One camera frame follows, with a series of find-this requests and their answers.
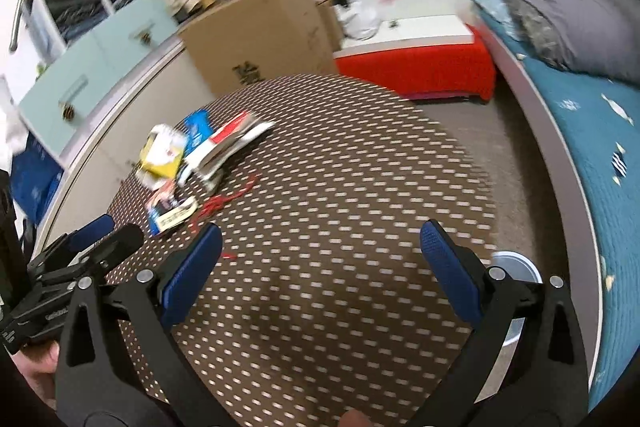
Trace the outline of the left hand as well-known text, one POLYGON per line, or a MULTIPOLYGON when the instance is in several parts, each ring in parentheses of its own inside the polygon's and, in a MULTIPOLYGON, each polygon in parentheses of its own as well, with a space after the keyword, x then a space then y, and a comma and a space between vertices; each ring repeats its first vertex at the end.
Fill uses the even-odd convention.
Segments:
POLYGON ((56 409, 55 372, 60 345, 57 341, 26 347, 12 355, 16 368, 38 397, 52 410, 56 409))

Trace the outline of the right hand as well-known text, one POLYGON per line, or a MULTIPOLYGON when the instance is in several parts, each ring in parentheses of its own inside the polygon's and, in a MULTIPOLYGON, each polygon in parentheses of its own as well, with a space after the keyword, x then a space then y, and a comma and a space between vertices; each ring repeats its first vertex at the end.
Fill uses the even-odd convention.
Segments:
POLYGON ((351 409, 341 416, 337 427, 373 427, 373 423, 365 413, 351 409))

